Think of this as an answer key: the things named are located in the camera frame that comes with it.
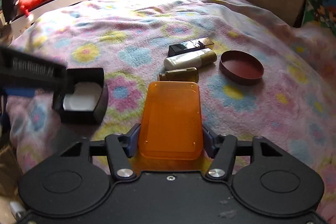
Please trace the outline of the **orange translucent plastic box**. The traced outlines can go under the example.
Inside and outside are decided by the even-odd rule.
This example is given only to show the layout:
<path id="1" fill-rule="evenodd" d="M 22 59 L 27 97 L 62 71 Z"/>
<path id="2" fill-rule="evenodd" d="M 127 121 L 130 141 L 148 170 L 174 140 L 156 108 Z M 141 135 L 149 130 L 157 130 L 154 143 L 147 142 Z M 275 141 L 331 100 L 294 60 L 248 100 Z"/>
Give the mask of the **orange translucent plastic box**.
<path id="1" fill-rule="evenodd" d="M 195 160 L 203 151 L 199 87 L 194 82 L 149 84 L 138 137 L 148 159 Z"/>

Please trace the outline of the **black compact case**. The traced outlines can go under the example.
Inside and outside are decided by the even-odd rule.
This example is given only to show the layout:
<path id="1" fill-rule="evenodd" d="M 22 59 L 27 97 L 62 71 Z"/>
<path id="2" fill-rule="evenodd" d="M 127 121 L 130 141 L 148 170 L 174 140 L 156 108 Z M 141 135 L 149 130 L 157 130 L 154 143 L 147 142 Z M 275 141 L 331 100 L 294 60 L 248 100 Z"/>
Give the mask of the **black compact case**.
<path id="1" fill-rule="evenodd" d="M 64 124 L 97 126 L 104 119 L 109 100 L 103 68 L 66 70 L 66 88 L 54 92 L 52 109 Z"/>

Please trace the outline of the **amber glass bottle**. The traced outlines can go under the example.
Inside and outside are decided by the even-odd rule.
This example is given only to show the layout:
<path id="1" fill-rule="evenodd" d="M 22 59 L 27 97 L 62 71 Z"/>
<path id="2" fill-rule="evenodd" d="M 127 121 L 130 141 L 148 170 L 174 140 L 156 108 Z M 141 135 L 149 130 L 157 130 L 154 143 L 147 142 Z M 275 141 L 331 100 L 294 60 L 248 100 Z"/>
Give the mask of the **amber glass bottle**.
<path id="1" fill-rule="evenodd" d="M 197 83 L 199 73 L 196 68 L 175 69 L 158 74 L 159 81 L 182 81 Z"/>

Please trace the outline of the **dark red round lid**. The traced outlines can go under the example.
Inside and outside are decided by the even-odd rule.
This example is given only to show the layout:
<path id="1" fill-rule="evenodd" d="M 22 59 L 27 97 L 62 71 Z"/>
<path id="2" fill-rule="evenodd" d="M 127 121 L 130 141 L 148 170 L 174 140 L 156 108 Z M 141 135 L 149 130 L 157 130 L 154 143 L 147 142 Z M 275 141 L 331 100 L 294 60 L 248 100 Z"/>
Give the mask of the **dark red round lid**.
<path id="1" fill-rule="evenodd" d="M 256 85 L 264 75 L 264 67 L 256 57 L 236 50 L 222 53 L 219 69 L 231 81 L 246 86 Z"/>

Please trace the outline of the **white gold cosmetic tube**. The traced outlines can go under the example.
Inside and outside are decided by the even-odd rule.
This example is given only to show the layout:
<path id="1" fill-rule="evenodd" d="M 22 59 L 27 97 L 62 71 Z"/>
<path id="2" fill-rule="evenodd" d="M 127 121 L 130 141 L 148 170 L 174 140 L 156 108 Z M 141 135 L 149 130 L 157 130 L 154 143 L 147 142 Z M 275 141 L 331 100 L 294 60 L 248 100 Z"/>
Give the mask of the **white gold cosmetic tube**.
<path id="1" fill-rule="evenodd" d="M 185 68 L 201 68 L 217 60 L 217 54 L 209 48 L 183 53 L 165 58 L 163 65 L 167 71 Z"/>

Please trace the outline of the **black gold lipstick tube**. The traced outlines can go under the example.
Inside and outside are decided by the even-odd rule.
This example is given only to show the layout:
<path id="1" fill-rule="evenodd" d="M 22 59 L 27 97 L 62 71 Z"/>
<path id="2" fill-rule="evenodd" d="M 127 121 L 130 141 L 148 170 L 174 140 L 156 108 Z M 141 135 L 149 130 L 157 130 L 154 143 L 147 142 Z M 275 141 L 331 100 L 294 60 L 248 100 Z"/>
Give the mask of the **black gold lipstick tube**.
<path id="1" fill-rule="evenodd" d="M 213 49 L 214 45 L 214 42 L 210 38 L 189 40 L 170 45 L 167 56 L 172 57 L 184 53 L 203 50 L 205 48 Z"/>

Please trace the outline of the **white wooden chair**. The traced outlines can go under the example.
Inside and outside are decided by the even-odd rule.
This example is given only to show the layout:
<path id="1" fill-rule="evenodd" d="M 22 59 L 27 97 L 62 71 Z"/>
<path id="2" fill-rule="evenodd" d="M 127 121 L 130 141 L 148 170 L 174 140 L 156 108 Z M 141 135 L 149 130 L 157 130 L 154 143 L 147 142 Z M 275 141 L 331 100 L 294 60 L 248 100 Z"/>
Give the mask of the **white wooden chair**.
<path id="1" fill-rule="evenodd" d="M 21 34 L 28 29 L 41 15 L 45 12 L 60 9 L 67 6 L 72 6 L 77 3 L 87 0 L 50 0 L 39 7 L 30 11 L 30 19 L 25 15 L 18 15 L 11 23 L 11 30 L 13 33 L 13 39 L 18 38 Z"/>

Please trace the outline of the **cartoon picture board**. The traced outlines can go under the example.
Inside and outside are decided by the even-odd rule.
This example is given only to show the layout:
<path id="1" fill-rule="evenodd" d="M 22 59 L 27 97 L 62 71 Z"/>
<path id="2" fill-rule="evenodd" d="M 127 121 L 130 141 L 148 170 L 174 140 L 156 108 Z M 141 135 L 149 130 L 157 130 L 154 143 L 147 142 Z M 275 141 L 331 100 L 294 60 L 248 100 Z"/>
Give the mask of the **cartoon picture board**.
<path id="1" fill-rule="evenodd" d="M 306 0 L 302 25 L 313 22 L 335 35 L 335 0 Z"/>

